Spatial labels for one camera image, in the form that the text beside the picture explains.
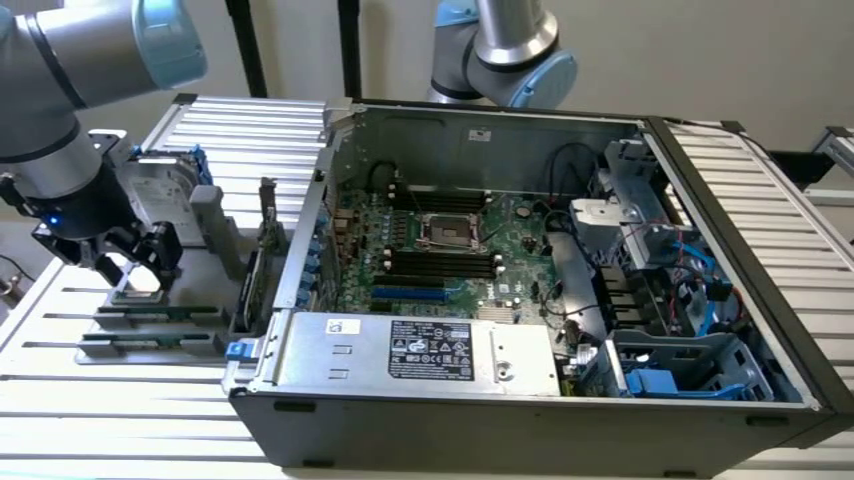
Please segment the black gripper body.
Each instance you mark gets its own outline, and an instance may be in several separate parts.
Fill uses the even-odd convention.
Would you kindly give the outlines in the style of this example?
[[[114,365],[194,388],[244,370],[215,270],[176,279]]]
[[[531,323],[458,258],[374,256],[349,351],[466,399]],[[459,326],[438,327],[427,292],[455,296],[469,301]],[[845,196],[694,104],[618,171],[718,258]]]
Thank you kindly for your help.
[[[106,266],[110,253],[146,261],[147,232],[108,165],[79,190],[54,198],[26,195],[23,182],[15,179],[12,207],[40,220],[44,226],[32,237],[66,264]]]

